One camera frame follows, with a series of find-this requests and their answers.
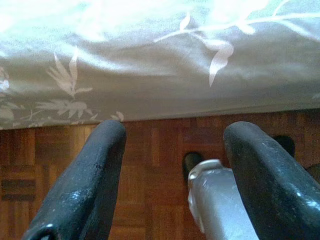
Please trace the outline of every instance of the bed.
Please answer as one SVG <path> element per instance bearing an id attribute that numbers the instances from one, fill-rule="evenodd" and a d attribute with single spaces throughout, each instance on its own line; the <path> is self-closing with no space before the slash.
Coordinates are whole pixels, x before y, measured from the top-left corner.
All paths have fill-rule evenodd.
<path id="1" fill-rule="evenodd" d="M 2 0 L 0 129 L 320 107 L 320 1 Z"/>

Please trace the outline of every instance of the parquet floor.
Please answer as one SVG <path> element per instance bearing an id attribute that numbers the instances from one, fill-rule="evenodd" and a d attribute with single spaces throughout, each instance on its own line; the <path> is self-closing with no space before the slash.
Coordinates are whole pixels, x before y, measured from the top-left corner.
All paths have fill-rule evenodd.
<path id="1" fill-rule="evenodd" d="M 226 126 L 259 125 L 289 135 L 304 167 L 320 162 L 318 111 L 238 114 L 124 123 L 127 144 L 110 240 L 205 239 L 187 204 L 182 158 L 189 151 L 219 158 Z M 18 240 L 48 190 L 81 150 L 94 125 L 0 131 L 0 239 Z"/>

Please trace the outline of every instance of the wooden floor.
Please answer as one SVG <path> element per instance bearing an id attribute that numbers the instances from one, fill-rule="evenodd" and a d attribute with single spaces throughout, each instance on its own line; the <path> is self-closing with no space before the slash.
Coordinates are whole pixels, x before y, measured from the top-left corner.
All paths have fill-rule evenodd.
<path id="1" fill-rule="evenodd" d="M 249 121 L 289 135 L 304 167 L 320 162 L 320 113 L 240 114 L 126 122 L 127 144 L 110 240 L 205 239 L 187 204 L 182 159 L 189 151 L 219 158 L 226 126 Z M 0 239 L 18 240 L 48 190 L 81 150 L 93 125 L 0 131 Z"/>

